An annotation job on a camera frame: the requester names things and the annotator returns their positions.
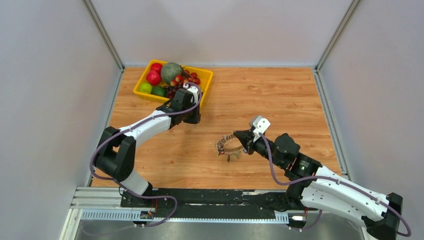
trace wooden table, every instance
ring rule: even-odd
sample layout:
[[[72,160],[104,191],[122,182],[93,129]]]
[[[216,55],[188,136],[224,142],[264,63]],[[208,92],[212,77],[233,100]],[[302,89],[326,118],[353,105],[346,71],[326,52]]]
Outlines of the wooden table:
[[[262,115],[271,122],[270,140],[288,133],[300,151],[340,174],[329,129],[309,68],[208,67],[213,71],[201,122],[182,123],[145,142],[136,151],[137,172],[155,188],[283,189],[274,183],[268,160],[242,154],[227,162],[215,142],[233,130],[247,130]],[[160,103],[133,94],[144,68],[127,68],[110,125],[124,127],[146,117]],[[280,181],[284,171],[275,168]],[[116,186],[94,179],[94,187]]]

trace metal frame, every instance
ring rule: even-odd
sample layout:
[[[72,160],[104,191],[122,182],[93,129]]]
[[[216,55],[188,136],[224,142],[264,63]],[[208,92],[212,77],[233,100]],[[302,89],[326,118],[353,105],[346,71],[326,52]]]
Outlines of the metal frame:
[[[346,25],[349,23],[350,19],[354,15],[358,5],[362,0],[352,0],[348,10],[346,11],[343,19],[338,25],[334,35],[332,36],[330,42],[328,43],[325,51],[323,52],[321,58],[318,61],[316,66],[267,66],[267,67],[306,67],[311,68],[314,71],[314,79],[316,83],[316,87],[318,90],[318,94],[321,100],[322,108],[325,114],[325,118],[327,120],[328,128],[331,134],[331,138],[334,144],[337,160],[339,162],[341,173],[344,178],[349,178],[348,168],[346,164],[345,155],[343,153],[342,143],[338,136],[338,128],[337,124],[333,118],[331,104],[327,98],[326,87],[322,81],[321,69],[323,68],[327,58],[333,50],[333,47],[339,40],[339,37],[342,35],[343,31],[346,28]],[[97,27],[100,35],[102,36],[104,43],[106,44],[110,54],[115,60],[118,68],[121,70],[121,75],[119,77],[115,94],[113,97],[113,101],[111,104],[110,112],[107,117],[106,125],[109,124],[113,106],[115,104],[119,87],[121,85],[121,81],[124,75],[125,67],[138,67],[138,66],[124,66],[121,61],[117,50],[112,44],[111,39],[109,38],[102,21],[100,20],[96,9],[91,0],[82,0],[84,5],[87,8],[88,13],[90,14],[95,26]],[[60,239],[61,240],[73,240],[77,234],[77,230],[79,227],[80,220],[88,220],[88,219],[102,219],[102,220],[123,220],[123,221],[132,221],[133,217],[139,217],[134,211],[148,211],[146,208],[122,208],[120,207],[121,203],[121,195],[118,192],[118,188],[116,187],[78,187],[75,191],[74,198],[72,200],[71,206],[69,208],[69,212],[64,223]],[[282,223],[285,220],[288,220],[287,214],[300,214],[302,211],[287,211],[283,215],[278,213],[276,215],[275,220],[265,221],[264,223]],[[249,222],[256,223],[256,219],[252,221],[244,221],[241,219],[230,219],[230,222]],[[174,222],[202,222],[202,221],[213,221],[213,222],[223,222],[227,221],[224,219],[171,219]],[[367,238],[367,234],[364,231],[364,238]]]

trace gray floor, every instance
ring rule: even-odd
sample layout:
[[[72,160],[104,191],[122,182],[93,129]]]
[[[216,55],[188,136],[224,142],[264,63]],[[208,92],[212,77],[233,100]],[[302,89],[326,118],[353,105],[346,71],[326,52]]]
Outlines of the gray floor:
[[[309,213],[308,224],[316,219]],[[110,233],[132,225],[127,221],[82,221],[84,230],[92,234]],[[130,228],[102,237],[88,236],[78,231],[75,240],[362,240],[359,228],[350,221],[333,214],[323,214],[315,228],[295,232],[280,224],[255,223],[181,223],[166,222],[155,227]]]

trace lime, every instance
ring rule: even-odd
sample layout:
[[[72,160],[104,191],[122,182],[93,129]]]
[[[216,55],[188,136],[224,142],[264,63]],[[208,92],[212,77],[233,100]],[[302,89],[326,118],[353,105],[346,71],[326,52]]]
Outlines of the lime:
[[[160,96],[160,97],[166,97],[167,91],[165,90],[165,88],[161,86],[154,86],[153,89],[151,90],[151,94]]]
[[[152,85],[148,82],[143,82],[138,87],[138,90],[144,94],[150,94],[152,92]]]

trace yellow basket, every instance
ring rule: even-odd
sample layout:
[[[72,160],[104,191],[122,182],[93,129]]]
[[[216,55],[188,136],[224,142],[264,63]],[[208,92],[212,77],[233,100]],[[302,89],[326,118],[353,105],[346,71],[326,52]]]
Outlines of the yellow basket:
[[[133,93],[142,99],[147,99],[147,100],[155,101],[158,103],[165,103],[166,101],[169,100],[169,98],[156,96],[153,94],[147,94],[147,93],[143,93],[139,91],[140,84],[147,82],[146,76],[150,72],[150,67],[154,63],[159,63],[164,65],[167,62],[156,60],[156,59],[151,60],[149,64],[147,65],[146,69],[144,70],[143,74],[141,75],[140,79],[138,80],[137,84],[135,85]],[[203,93],[201,97],[201,101],[200,101],[200,107],[201,107],[205,101],[205,96],[206,96],[206,93],[208,92],[209,84],[211,83],[212,76],[214,75],[214,73],[212,71],[197,68],[197,67],[184,66],[184,65],[181,65],[181,66],[184,68],[184,70],[188,70],[190,73],[192,72],[197,73],[197,77],[200,79],[200,89]],[[159,84],[159,86],[164,86],[164,85],[166,85],[164,81],[161,81]]]

